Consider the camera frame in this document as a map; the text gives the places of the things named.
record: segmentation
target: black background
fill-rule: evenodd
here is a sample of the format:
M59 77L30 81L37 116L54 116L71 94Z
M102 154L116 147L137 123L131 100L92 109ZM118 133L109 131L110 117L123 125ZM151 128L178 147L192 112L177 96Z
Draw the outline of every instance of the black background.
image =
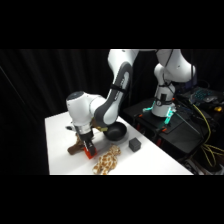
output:
M182 53L191 62L191 50ZM66 112L73 92L107 96L113 81L108 54L109 49L0 50L2 174L49 174L44 119ZM137 57L131 105L154 96L157 63L154 52ZM224 49L194 49L194 65L199 79L224 91Z

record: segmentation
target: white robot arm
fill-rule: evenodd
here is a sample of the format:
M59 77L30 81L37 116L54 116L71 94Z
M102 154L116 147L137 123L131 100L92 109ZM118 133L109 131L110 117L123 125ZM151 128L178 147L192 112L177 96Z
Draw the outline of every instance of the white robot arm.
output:
M75 130L90 152L93 145L91 120L94 117L100 127L107 127L117 120L139 51L156 51L159 60L155 69L158 87L156 103L152 109L154 115L167 117L169 108L174 106L172 98L175 88L171 81L188 82L191 79L191 65L183 58L180 49L112 49L108 63L114 80L107 99L84 92L73 93L67 98L67 107Z

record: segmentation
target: orange object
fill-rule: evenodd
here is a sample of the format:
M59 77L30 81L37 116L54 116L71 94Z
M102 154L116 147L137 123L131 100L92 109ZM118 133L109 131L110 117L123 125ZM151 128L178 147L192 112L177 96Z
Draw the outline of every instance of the orange object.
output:
M94 154L94 156L91 156L90 152L86 149L86 147L84 148L84 151L85 151L85 154L87 155L87 157L88 157L89 159L92 159L93 157L95 157L95 156L97 155L97 151L96 151L96 149L95 149L95 154Z

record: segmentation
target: tabletop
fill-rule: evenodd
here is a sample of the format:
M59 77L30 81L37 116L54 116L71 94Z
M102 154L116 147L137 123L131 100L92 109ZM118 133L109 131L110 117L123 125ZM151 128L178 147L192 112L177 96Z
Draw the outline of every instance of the tabletop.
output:
M117 121L125 124L128 130L124 139L110 142L102 132L94 129L97 156L89 160L84 151L71 156L67 149L76 143L76 135L65 129L71 120L68 112L45 119L50 175L93 175L92 169L98 158L109 150L111 143L119 146L122 153L117 156L116 169L109 175L192 175L120 117ZM142 143L136 153L129 148L129 141L133 138Z

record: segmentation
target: green light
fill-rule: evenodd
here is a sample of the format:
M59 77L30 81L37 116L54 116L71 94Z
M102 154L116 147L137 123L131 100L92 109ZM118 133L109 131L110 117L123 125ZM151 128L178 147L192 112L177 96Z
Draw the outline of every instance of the green light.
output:
M169 108L166 116L167 116L167 118L165 120L165 124L169 124L170 123L170 119L173 116L173 111L171 110L171 107Z
M146 111L150 111L150 110L152 110L152 109L153 109L153 107L154 107L154 104L155 104L155 101L154 101L154 103L153 103L152 107L143 109L143 112L146 112Z
M165 124L169 124L169 123L170 123L170 119L171 119L171 117L168 117L168 118L165 120Z

